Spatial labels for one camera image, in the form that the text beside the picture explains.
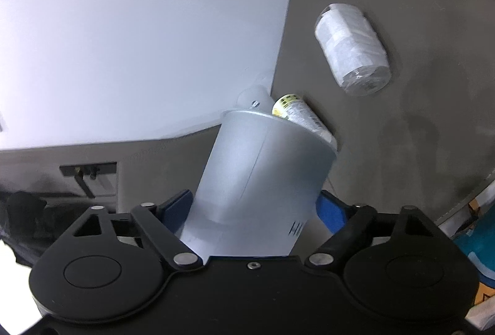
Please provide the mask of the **yellow label clear bottle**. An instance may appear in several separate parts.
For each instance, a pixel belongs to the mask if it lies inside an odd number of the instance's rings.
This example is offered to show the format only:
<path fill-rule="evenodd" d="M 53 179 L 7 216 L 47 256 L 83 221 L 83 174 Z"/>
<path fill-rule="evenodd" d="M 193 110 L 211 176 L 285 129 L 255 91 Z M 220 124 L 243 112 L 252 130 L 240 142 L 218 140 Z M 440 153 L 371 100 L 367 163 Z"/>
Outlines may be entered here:
<path fill-rule="evenodd" d="M 308 129 L 328 142 L 335 151 L 338 150 L 334 135 L 298 95 L 287 94 L 280 97 L 273 104 L 272 114 Z"/>

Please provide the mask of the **white label clear bottle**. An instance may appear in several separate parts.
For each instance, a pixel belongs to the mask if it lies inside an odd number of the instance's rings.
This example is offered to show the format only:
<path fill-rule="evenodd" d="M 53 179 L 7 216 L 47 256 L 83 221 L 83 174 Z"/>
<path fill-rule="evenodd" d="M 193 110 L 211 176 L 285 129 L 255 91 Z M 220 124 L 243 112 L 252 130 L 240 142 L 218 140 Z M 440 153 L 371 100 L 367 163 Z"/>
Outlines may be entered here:
<path fill-rule="evenodd" d="M 359 8 L 330 4 L 317 18 L 315 36 L 336 83 L 348 95 L 374 94 L 391 80 L 387 52 Z"/>

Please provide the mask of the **tall frosted plastic cup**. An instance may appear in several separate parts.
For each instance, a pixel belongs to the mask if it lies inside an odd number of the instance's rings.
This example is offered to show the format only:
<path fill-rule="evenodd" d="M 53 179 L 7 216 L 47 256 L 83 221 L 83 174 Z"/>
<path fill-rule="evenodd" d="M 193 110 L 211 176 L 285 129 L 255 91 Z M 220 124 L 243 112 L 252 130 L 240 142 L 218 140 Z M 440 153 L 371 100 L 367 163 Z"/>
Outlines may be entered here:
<path fill-rule="evenodd" d="M 336 151 L 273 115 L 233 110 L 216 141 L 180 239 L 211 256 L 287 256 L 330 172 Z"/>

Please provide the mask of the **grey leather mat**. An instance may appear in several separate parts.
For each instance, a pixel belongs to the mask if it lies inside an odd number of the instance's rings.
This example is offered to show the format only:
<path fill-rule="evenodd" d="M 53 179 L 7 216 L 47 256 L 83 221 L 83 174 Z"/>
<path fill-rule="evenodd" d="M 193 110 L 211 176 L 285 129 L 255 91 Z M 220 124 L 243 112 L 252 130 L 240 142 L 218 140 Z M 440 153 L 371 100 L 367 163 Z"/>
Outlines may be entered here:
<path fill-rule="evenodd" d="M 389 54 L 375 94 L 347 95 L 330 72 L 313 30 L 332 2 L 358 6 Z M 339 199 L 442 219 L 494 177 L 494 0 L 290 0 L 273 84 L 288 93 L 337 138 Z"/>

